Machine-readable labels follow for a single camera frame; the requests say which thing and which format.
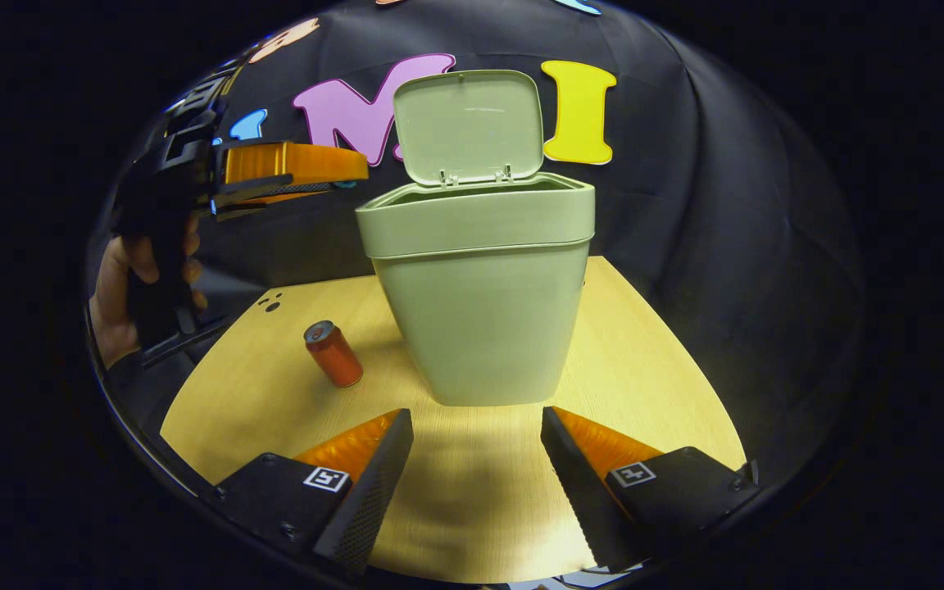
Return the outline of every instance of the black background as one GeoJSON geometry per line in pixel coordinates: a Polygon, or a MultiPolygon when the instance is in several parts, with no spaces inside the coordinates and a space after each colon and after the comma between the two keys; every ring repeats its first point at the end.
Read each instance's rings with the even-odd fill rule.
{"type": "MultiPolygon", "coordinates": [[[[74,310],[85,232],[136,130],[207,67],[323,4],[0,5],[0,586],[310,587],[134,459],[74,310]]],[[[756,82],[828,158],[869,281],[859,388],[884,399],[805,506],[737,561],[668,582],[944,587],[944,8],[639,10],[756,82]]]]}

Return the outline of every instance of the soda can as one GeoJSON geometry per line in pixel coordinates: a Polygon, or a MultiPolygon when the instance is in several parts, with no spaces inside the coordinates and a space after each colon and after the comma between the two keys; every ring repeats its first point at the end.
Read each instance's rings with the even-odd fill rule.
{"type": "Polygon", "coordinates": [[[363,378],[363,365],[333,321],[324,319],[305,329],[304,348],[338,388],[355,385],[363,378]]]}

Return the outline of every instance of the yellow letter i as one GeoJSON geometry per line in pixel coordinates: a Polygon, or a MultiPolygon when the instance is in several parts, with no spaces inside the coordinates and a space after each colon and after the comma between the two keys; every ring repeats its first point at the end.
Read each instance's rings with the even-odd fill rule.
{"type": "Polygon", "coordinates": [[[603,142],[606,90],[618,84],[609,72],[589,64],[547,61],[541,70],[556,81],[556,136],[544,143],[550,160],[606,164],[614,150],[603,142]]]}

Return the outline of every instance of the table surface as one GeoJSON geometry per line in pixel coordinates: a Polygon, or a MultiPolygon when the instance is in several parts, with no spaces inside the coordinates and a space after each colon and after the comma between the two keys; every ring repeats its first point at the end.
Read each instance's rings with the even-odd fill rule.
{"type": "Polygon", "coordinates": [[[704,374],[602,257],[588,259],[570,354],[544,403],[434,402],[377,277],[365,276],[265,292],[195,367],[161,434],[217,483],[262,452],[295,456],[408,407],[415,441],[370,564],[446,582],[520,582],[595,565],[539,439],[545,406],[659,451],[692,445],[732,470],[745,463],[704,374]],[[304,329],[321,319],[341,328],[363,363],[351,388],[331,385],[305,351],[304,329]]]}

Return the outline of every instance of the lid hinge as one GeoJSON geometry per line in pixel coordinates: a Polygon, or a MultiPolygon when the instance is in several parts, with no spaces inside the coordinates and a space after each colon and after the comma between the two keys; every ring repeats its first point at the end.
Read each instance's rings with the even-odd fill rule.
{"type": "Polygon", "coordinates": [[[445,170],[439,171],[439,186],[446,188],[457,184],[457,175],[447,175],[445,170]]]}
{"type": "Polygon", "coordinates": [[[494,182],[496,183],[512,182],[512,165],[505,164],[505,170],[498,170],[494,172],[494,182]]]}

